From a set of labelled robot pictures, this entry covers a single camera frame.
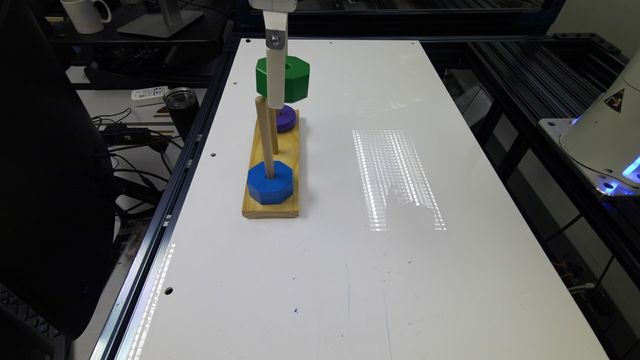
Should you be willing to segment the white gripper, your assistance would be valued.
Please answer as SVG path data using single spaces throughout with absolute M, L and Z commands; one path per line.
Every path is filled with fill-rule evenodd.
M 249 0 L 249 4 L 254 9 L 264 11 L 267 102 L 271 109 L 281 109 L 285 99 L 288 23 L 286 13 L 295 11 L 297 0 Z

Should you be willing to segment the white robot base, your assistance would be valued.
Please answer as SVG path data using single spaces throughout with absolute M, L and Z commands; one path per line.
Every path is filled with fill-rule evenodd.
M 538 125 L 603 197 L 639 196 L 639 56 L 576 118 Z

